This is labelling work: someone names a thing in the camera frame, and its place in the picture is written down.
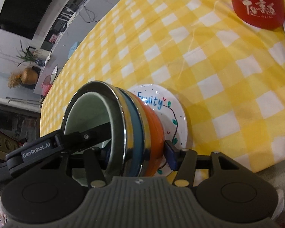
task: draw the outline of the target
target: blue bowl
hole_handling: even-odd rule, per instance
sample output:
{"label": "blue bowl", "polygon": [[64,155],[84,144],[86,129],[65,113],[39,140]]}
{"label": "blue bowl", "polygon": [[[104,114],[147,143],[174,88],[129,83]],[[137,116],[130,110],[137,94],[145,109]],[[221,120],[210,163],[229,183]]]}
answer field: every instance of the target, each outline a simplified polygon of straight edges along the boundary
{"label": "blue bowl", "polygon": [[132,162],[129,170],[125,169],[124,176],[136,177],[140,175],[143,163],[143,153],[144,153],[144,135],[143,127],[137,112],[136,106],[133,104],[132,100],[124,93],[123,90],[119,89],[121,95],[124,97],[127,103],[128,109],[130,111],[131,122],[133,127],[133,140],[134,146],[132,149]]}

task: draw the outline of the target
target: screw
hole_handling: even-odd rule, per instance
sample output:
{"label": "screw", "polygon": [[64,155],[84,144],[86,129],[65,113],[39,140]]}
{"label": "screw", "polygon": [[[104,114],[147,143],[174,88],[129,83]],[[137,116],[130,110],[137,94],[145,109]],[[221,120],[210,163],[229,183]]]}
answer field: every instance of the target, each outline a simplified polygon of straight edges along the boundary
{"label": "screw", "polygon": [[143,179],[137,179],[137,180],[135,180],[135,183],[137,183],[137,184],[142,184],[144,181],[143,181]]}
{"label": "screw", "polygon": [[94,180],[90,183],[91,187],[93,188],[101,188],[105,186],[105,182],[102,180]]}
{"label": "screw", "polygon": [[177,187],[187,187],[189,186],[189,182],[184,179],[179,179],[174,182],[174,185]]}

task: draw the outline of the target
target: orange bowl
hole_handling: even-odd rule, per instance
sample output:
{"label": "orange bowl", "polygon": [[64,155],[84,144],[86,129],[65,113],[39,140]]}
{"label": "orange bowl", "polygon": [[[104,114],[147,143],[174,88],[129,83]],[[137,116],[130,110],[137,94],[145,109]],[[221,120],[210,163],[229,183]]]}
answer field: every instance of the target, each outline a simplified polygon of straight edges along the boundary
{"label": "orange bowl", "polygon": [[145,114],[147,116],[150,134],[151,134],[151,154],[150,161],[147,167],[145,176],[152,177],[157,172],[157,169],[160,166],[160,162],[163,156],[163,144],[164,144],[164,133],[163,127],[160,123],[160,120],[156,113],[144,103],[139,97],[134,95],[136,99],[139,100],[139,103],[143,107]]}

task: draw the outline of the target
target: gray ribbed plate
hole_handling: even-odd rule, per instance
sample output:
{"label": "gray ribbed plate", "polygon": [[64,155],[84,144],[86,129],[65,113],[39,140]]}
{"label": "gray ribbed plate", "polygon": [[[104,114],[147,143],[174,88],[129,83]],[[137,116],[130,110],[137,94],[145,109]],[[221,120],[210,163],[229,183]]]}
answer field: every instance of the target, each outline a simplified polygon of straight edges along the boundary
{"label": "gray ribbed plate", "polygon": [[172,186],[165,177],[114,177],[110,185],[89,190],[81,206],[61,220],[41,225],[11,220],[8,227],[278,228],[269,218],[251,224],[219,220],[201,208],[190,189]]}

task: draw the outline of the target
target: dried flower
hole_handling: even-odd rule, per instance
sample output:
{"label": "dried flower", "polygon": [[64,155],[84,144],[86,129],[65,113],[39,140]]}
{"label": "dried flower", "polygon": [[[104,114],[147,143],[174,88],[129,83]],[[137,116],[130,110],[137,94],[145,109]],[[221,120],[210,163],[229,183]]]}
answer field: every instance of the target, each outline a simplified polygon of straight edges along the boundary
{"label": "dried flower", "polygon": [[21,73],[20,72],[12,72],[8,78],[8,87],[14,88],[20,85],[21,82]]}

